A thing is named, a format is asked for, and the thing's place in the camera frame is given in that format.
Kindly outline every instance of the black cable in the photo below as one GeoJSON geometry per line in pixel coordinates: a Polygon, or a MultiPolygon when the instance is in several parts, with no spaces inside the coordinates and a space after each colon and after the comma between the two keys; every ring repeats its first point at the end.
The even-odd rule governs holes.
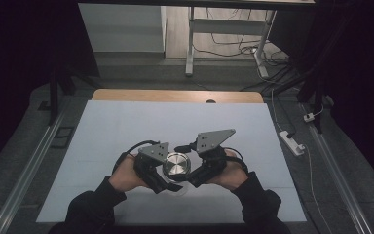
{"type": "MultiPolygon", "coordinates": [[[[293,75],[291,75],[291,76],[287,79],[287,81],[290,81],[291,79],[293,79],[293,78],[296,77],[296,76],[299,76],[299,74],[298,74],[297,72],[295,72],[293,75]]],[[[268,95],[266,95],[266,90],[267,90],[268,88],[271,88],[273,85],[275,85],[275,84],[269,84],[268,86],[266,86],[266,87],[265,87],[265,88],[260,92],[261,95],[262,95],[263,97],[268,96],[268,95]]]]}
{"type": "Polygon", "coordinates": [[[236,150],[236,149],[234,149],[234,148],[230,148],[230,147],[224,147],[224,148],[225,148],[225,149],[233,150],[233,151],[235,151],[236,153],[238,153],[238,154],[240,155],[240,157],[242,158],[242,161],[244,162],[244,158],[243,158],[242,154],[241,154],[238,150],[236,150]]]}
{"type": "MultiPolygon", "coordinates": [[[[237,10],[238,10],[238,9],[235,10],[233,17],[237,14],[237,12],[238,12],[237,10]]],[[[206,13],[207,13],[207,18],[208,18],[208,19],[209,19],[209,16],[211,16],[211,18],[214,19],[214,16],[213,16],[212,13],[210,12],[209,8],[206,8],[206,13]]],[[[213,33],[210,33],[210,34],[211,34],[211,39],[212,39],[212,41],[214,42],[214,44],[218,44],[218,45],[237,45],[237,44],[239,44],[239,46],[240,46],[240,44],[242,44],[242,43],[255,43],[255,42],[260,42],[260,40],[254,40],[254,41],[243,41],[243,38],[242,38],[242,41],[241,41],[241,42],[217,42],[217,41],[215,41],[215,39],[214,39],[214,34],[213,34],[213,33]]]]}
{"type": "Polygon", "coordinates": [[[270,55],[270,59],[272,59],[272,56],[275,55],[275,54],[278,54],[278,53],[281,53],[283,52],[282,50],[279,50],[279,51],[276,51],[276,52],[273,52],[271,55],[270,55]]]}
{"type": "Polygon", "coordinates": [[[198,51],[198,52],[202,52],[202,53],[208,53],[208,54],[212,54],[212,55],[216,55],[216,56],[221,56],[221,57],[236,57],[236,56],[240,56],[242,55],[243,53],[240,52],[240,53],[237,53],[237,54],[232,54],[232,55],[221,55],[221,54],[217,54],[215,52],[211,52],[211,51],[202,51],[202,50],[199,50],[197,49],[194,44],[193,44],[193,48],[194,50],[198,51]]]}
{"type": "Polygon", "coordinates": [[[270,58],[267,58],[266,52],[263,52],[262,55],[264,56],[264,61],[271,66],[287,65],[288,64],[287,60],[282,60],[282,61],[274,60],[274,59],[272,59],[272,56],[270,56],[270,58]]]}
{"type": "Polygon", "coordinates": [[[131,153],[133,150],[135,150],[136,148],[138,148],[139,146],[143,145],[143,144],[158,144],[160,143],[159,141],[154,141],[154,140],[144,140],[138,144],[136,144],[135,146],[131,147],[129,150],[127,150],[127,153],[131,153]]]}
{"type": "Polygon", "coordinates": [[[213,91],[212,89],[209,89],[208,87],[206,87],[206,86],[204,86],[204,85],[202,85],[202,84],[199,84],[199,83],[197,83],[197,82],[195,82],[195,81],[193,81],[193,80],[191,80],[191,82],[193,82],[193,84],[195,84],[195,85],[197,85],[197,86],[199,86],[199,87],[202,87],[203,89],[205,89],[205,90],[207,90],[207,91],[213,91]]]}
{"type": "MultiPolygon", "coordinates": [[[[251,9],[250,9],[250,11],[248,12],[247,21],[250,20],[250,15],[251,15],[251,9]]],[[[239,43],[239,50],[240,50],[240,51],[241,51],[240,46],[242,45],[242,41],[243,41],[243,39],[244,39],[244,35],[242,36],[242,40],[240,40],[240,43],[239,43]]]]}
{"type": "Polygon", "coordinates": [[[239,92],[243,92],[243,91],[245,91],[245,90],[247,90],[247,89],[254,88],[254,87],[257,87],[257,86],[259,86],[259,85],[263,85],[264,83],[266,83],[266,81],[262,81],[262,82],[259,82],[259,83],[257,83],[257,84],[253,84],[253,85],[246,86],[246,87],[244,87],[244,88],[241,88],[241,89],[239,90],[239,92]]]}
{"type": "Polygon", "coordinates": [[[243,55],[252,55],[254,54],[252,52],[252,49],[257,49],[258,47],[256,45],[254,46],[246,46],[246,47],[241,47],[240,48],[240,52],[243,54],[243,55]]]}
{"type": "Polygon", "coordinates": [[[291,127],[293,128],[294,132],[293,133],[290,133],[291,136],[293,137],[293,135],[295,135],[297,133],[297,129],[296,129],[296,126],[294,126],[293,122],[291,121],[289,115],[287,114],[287,111],[284,109],[283,105],[281,104],[281,100],[279,99],[279,96],[277,96],[278,98],[278,103],[281,107],[281,109],[283,110],[284,112],[284,116],[286,117],[287,119],[287,122],[291,125],[291,127]]]}
{"type": "MultiPolygon", "coordinates": [[[[282,71],[284,71],[285,69],[286,69],[286,67],[284,67],[284,68],[282,68],[281,70],[279,70],[278,72],[276,72],[272,77],[269,78],[269,80],[274,79],[277,75],[279,75],[279,74],[280,74],[282,71]]],[[[256,83],[256,84],[246,86],[246,87],[244,87],[244,88],[241,88],[241,89],[239,90],[239,92],[242,92],[242,91],[244,91],[244,90],[247,90],[247,89],[250,89],[250,88],[253,88],[253,87],[257,87],[257,86],[262,85],[262,84],[264,84],[264,83],[267,83],[267,81],[264,80],[264,81],[259,82],[259,83],[256,83]]]]}
{"type": "MultiPolygon", "coordinates": [[[[293,69],[293,67],[292,66],[289,66],[289,65],[287,65],[287,66],[285,66],[284,68],[282,68],[281,70],[284,70],[284,73],[278,78],[278,79],[276,79],[276,81],[275,82],[278,82],[279,80],[281,80],[289,71],[291,71],[293,69]]],[[[264,95],[264,92],[267,90],[267,89],[269,89],[270,87],[272,87],[272,86],[274,86],[275,85],[275,83],[274,82],[272,82],[271,84],[269,84],[269,85],[267,85],[261,92],[260,92],[260,94],[262,95],[262,96],[265,96],[264,95]]]]}

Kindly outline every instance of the circular metal plate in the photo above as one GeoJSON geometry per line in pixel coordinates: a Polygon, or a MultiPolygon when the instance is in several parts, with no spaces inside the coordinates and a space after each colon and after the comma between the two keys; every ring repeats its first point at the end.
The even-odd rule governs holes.
{"type": "Polygon", "coordinates": [[[170,153],[163,164],[164,175],[169,179],[171,176],[186,175],[190,173],[190,159],[182,153],[170,153]]]}

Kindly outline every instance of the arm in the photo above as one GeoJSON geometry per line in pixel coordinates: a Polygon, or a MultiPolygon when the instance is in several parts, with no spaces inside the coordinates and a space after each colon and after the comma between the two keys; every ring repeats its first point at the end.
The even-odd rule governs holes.
{"type": "Polygon", "coordinates": [[[93,234],[115,222],[113,208],[126,200],[125,192],[138,186],[147,187],[133,170],[134,158],[127,158],[112,176],[106,176],[95,192],[87,191],[74,198],[68,207],[65,222],[50,234],[93,234]]]}
{"type": "MultiPolygon", "coordinates": [[[[236,157],[230,150],[226,150],[226,154],[236,157]]],[[[287,226],[277,218],[281,198],[271,190],[265,191],[255,172],[247,176],[240,164],[227,162],[222,174],[207,183],[229,189],[239,198],[243,206],[243,220],[252,230],[265,234],[290,233],[287,226]]]]}

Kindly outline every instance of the black sleeve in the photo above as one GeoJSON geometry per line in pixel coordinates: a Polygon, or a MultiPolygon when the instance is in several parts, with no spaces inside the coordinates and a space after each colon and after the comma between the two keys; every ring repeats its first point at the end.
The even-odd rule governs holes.
{"type": "Polygon", "coordinates": [[[115,191],[107,176],[95,192],[87,191],[74,198],[68,207],[65,222],[55,225],[49,234],[93,234],[112,226],[113,208],[127,199],[115,191]]]}
{"type": "Polygon", "coordinates": [[[238,196],[242,203],[244,222],[256,233],[290,233],[277,217],[281,198],[271,190],[263,190],[255,172],[250,173],[248,180],[232,193],[238,196]]]}

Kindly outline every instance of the metal stand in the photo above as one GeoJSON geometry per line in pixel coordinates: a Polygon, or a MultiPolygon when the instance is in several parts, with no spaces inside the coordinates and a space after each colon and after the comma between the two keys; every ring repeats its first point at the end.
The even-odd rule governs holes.
{"type": "Polygon", "coordinates": [[[239,34],[261,36],[259,46],[254,51],[256,64],[262,78],[268,78],[261,55],[272,26],[276,11],[268,11],[266,21],[227,20],[227,19],[194,19],[194,7],[189,8],[189,39],[186,59],[186,76],[193,75],[193,35],[197,33],[239,34]]]}
{"type": "Polygon", "coordinates": [[[273,18],[275,16],[276,11],[268,11],[268,17],[266,20],[266,24],[263,28],[262,32],[262,38],[260,39],[259,46],[256,50],[256,52],[253,54],[254,59],[256,59],[257,68],[259,69],[260,75],[262,78],[268,78],[269,74],[267,73],[266,67],[263,65],[263,59],[262,59],[262,53],[263,48],[266,44],[267,37],[270,32],[270,28],[272,27],[273,18]]]}

